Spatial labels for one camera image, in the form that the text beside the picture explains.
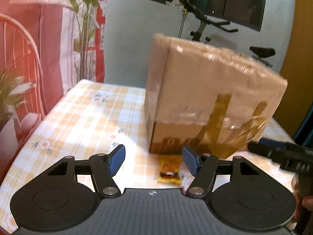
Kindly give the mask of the person right hand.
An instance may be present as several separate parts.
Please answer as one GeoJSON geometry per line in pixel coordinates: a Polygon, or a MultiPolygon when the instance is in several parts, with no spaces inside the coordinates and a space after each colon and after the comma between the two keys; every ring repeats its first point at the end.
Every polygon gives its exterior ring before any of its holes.
{"type": "Polygon", "coordinates": [[[299,192],[300,185],[299,185],[299,179],[298,179],[297,174],[292,178],[291,185],[293,188],[293,195],[294,195],[296,202],[297,202],[297,207],[296,207],[296,211],[294,214],[293,222],[298,222],[298,220],[300,218],[300,212],[303,208],[305,208],[309,211],[312,211],[313,196],[312,195],[308,195],[306,197],[300,196],[300,192],[299,192]]]}

